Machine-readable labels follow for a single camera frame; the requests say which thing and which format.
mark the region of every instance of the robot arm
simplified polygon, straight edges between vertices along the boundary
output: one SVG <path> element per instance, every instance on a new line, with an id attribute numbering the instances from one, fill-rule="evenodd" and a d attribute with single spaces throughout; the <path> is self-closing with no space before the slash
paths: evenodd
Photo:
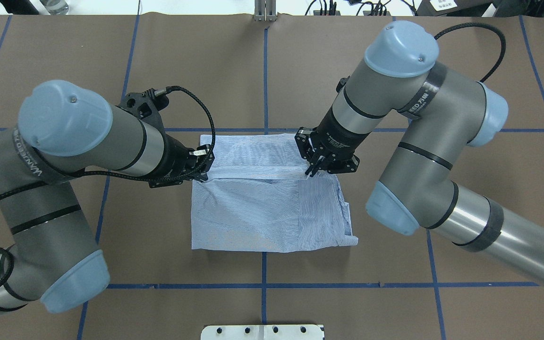
<path id="1" fill-rule="evenodd" d="M 130 93 L 113 106 L 92 91 L 52 80 L 25 99 L 17 127 L 0 133 L 0 194 L 37 185 L 0 201 L 15 240 L 0 248 L 0 314 L 37 299 L 50 312 L 64 312 L 108 286 L 102 251 L 68 183 L 108 174 L 85 172 L 86 166 L 151 187 L 207 179 L 213 146 L 186 148 L 164 133 L 158 111 L 176 90 L 185 89 Z"/>
<path id="2" fill-rule="evenodd" d="M 296 142 L 307 174 L 354 172 L 354 150 L 391 110 L 411 119 L 366 209 L 404 235 L 419 227 L 481 252 L 544 285 L 544 229 L 449 180 L 462 149 L 492 140 L 507 103 L 480 82 L 436 62 L 434 37 L 412 22 L 387 25 L 338 85 L 315 129 Z"/>

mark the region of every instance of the folded shirt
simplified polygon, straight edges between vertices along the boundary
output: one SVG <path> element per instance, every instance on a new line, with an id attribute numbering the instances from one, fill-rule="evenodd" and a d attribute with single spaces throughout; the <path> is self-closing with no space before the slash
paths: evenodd
<path id="1" fill-rule="evenodd" d="M 211 135 L 201 136 L 201 144 Z M 337 176 L 304 174 L 293 134 L 216 136 L 205 183 L 192 184 L 192 249 L 295 252 L 354 246 Z"/>

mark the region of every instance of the white label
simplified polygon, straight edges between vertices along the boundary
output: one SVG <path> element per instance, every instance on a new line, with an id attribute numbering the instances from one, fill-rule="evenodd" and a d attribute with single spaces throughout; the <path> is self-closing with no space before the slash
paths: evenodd
<path id="1" fill-rule="evenodd" d="M 436 9 L 436 11 L 443 11 L 445 9 L 453 9 L 457 7 L 455 0 L 429 0 L 429 2 L 432 3 L 432 6 Z"/>

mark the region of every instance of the light blue joint cap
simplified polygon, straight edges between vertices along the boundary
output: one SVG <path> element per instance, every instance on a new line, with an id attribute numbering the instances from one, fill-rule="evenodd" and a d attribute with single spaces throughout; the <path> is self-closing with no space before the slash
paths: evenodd
<path id="1" fill-rule="evenodd" d="M 41 295 L 50 313 L 62 313 L 102 293 L 111 281 L 102 250 L 97 250 L 62 275 Z"/>
<path id="2" fill-rule="evenodd" d="M 62 157 L 95 148 L 111 127 L 112 109 L 106 99 L 64 80 L 37 86 L 24 99 L 18 117 L 18 129 L 26 142 Z"/>
<path id="3" fill-rule="evenodd" d="M 366 49 L 365 63 L 385 76 L 420 76 L 436 64 L 440 48 L 434 37 L 414 22 L 387 24 Z"/>
<path id="4" fill-rule="evenodd" d="M 413 214 L 380 181 L 366 202 L 366 211 L 372 218 L 400 234 L 412 235 L 419 228 Z"/>
<path id="5" fill-rule="evenodd" d="M 479 82 L 479 84 L 486 93 L 486 112 L 484 112 L 482 127 L 476 137 L 467 144 L 469 146 L 482 146 L 490 142 L 494 138 L 494 134 L 503 129 L 509 113 L 509 106 L 503 97 L 490 90 L 484 83 Z"/>

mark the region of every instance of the white bracket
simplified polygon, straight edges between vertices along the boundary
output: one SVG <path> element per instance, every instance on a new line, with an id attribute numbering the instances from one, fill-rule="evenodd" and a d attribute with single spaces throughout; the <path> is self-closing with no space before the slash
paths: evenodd
<path id="1" fill-rule="evenodd" d="M 324 325 L 207 326 L 201 340 L 324 340 Z"/>
<path id="2" fill-rule="evenodd" d="M 276 0 L 255 0 L 255 21 L 276 21 Z"/>

